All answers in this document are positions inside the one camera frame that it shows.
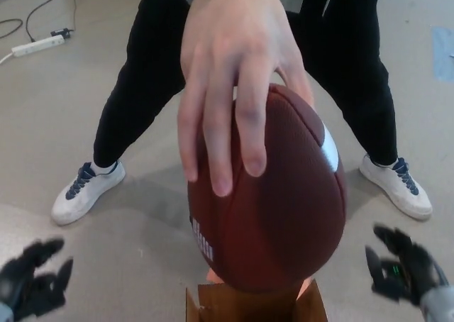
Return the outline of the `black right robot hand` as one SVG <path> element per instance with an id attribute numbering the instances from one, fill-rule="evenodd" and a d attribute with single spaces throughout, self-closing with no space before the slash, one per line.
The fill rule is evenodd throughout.
<path id="1" fill-rule="evenodd" d="M 373 232 L 397 257 L 395 260 L 379 257 L 370 246 L 365 247 L 374 293 L 392 301 L 404 299 L 419 306 L 424 294 L 449 286 L 444 271 L 432 255 L 405 232 L 381 223 L 373 226 Z"/>

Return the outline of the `person's right hand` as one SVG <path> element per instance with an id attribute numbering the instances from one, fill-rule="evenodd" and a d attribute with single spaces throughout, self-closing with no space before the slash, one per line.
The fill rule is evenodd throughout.
<path id="1" fill-rule="evenodd" d="M 259 177 L 267 162 L 266 103 L 271 76 L 314 103 L 304 63 L 280 0 L 193 0 L 184 27 L 181 66 L 186 87 L 177 116 L 186 178 L 198 177 L 202 131 L 213 191 L 233 187 L 231 128 L 237 126 L 243 164 Z"/>

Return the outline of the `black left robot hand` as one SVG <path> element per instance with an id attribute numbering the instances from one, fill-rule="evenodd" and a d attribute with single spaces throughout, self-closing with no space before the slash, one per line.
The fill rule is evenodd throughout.
<path id="1" fill-rule="evenodd" d="M 1 268 L 2 321 L 40 317 L 65 305 L 73 259 L 68 258 L 57 272 L 35 274 L 64 244 L 63 238 L 37 240 Z"/>

